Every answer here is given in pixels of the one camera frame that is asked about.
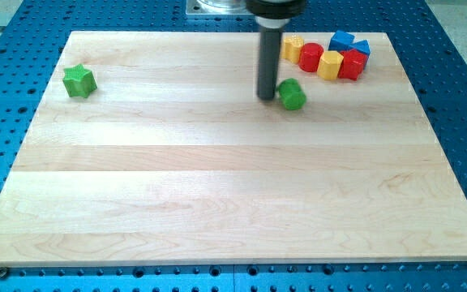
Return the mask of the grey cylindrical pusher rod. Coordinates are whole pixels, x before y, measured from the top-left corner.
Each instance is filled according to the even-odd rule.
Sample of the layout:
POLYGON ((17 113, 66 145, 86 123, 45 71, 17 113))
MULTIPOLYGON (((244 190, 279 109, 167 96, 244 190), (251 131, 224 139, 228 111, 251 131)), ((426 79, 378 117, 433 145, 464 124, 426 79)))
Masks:
POLYGON ((282 28, 259 26, 259 54, 257 70, 257 96, 270 101, 275 96, 281 53, 282 28))

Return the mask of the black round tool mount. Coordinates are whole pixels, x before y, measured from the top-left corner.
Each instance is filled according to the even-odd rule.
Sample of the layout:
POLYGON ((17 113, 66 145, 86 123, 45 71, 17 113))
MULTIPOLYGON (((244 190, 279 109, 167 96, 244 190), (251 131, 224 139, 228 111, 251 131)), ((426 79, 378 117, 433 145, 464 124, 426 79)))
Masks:
POLYGON ((270 29, 283 28, 305 7, 306 0, 246 0, 246 8, 255 16, 255 22, 270 29))

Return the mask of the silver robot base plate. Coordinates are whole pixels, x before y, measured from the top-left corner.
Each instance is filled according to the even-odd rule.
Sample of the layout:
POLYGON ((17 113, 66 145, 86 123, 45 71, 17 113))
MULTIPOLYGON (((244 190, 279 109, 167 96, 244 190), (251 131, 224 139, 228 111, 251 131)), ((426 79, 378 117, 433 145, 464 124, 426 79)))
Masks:
POLYGON ((186 14, 191 16, 249 15, 245 0, 186 0, 186 14))

